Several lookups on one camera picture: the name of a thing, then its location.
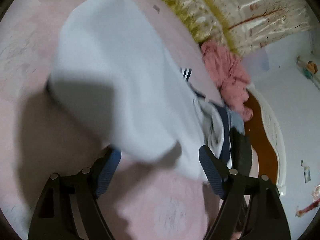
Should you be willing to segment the wall doll decoration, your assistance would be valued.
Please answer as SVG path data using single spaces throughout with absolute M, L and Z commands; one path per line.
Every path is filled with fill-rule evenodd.
M 297 56 L 296 64 L 300 72 L 319 89 L 319 68 L 316 62 Z

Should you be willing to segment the white navy varsity jacket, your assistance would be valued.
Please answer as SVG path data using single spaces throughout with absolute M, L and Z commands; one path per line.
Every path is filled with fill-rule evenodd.
M 133 0 L 87 0 L 64 23 L 48 80 L 72 116 L 142 163 L 206 179 L 203 145 L 231 167 L 226 111 L 197 95 Z

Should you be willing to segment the brown white headboard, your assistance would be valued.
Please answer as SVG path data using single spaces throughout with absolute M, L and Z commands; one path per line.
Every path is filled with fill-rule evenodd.
M 283 197 L 286 194 L 287 162 L 279 122 L 254 84 L 248 85 L 247 91 L 249 98 L 245 106 L 253 110 L 253 117 L 245 123 L 245 133 L 257 154 L 259 175 L 267 175 Z

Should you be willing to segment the pink bed sheet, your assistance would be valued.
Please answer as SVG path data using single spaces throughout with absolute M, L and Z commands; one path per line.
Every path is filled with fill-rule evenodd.
M 64 21 L 85 0 L 13 0 L 1 20 L 1 211 L 26 239 L 31 214 L 53 172 L 75 173 L 99 155 L 100 142 L 44 91 Z M 161 0 L 134 0 L 178 64 L 195 67 L 194 87 L 220 94 L 181 21 Z

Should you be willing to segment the folded black garment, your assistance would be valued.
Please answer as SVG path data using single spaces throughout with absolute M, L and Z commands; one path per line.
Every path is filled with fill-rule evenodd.
M 235 128 L 231 128 L 229 138 L 231 142 L 232 168 L 243 176 L 249 176 L 253 157 L 248 137 L 240 134 Z

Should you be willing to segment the tree pattern curtain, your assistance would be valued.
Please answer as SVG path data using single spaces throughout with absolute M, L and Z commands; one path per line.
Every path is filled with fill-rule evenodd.
M 309 30 L 305 0 L 162 0 L 197 43 L 214 39 L 245 56 L 286 36 Z

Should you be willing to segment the light blue pillow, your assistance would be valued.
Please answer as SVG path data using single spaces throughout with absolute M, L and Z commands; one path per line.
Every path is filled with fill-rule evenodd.
M 228 123 L 229 123 L 229 129 L 236 129 L 240 134 L 245 134 L 245 126 L 244 121 L 239 113 L 226 108 L 227 115 L 228 115 Z

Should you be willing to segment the pink crumpled quilt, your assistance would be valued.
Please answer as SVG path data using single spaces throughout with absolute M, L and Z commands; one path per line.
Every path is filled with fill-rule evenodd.
M 214 40 L 204 42 L 201 52 L 204 66 L 225 104 L 238 113 L 244 122 L 251 120 L 253 111 L 244 105 L 249 98 L 246 87 L 251 79 L 241 58 Z

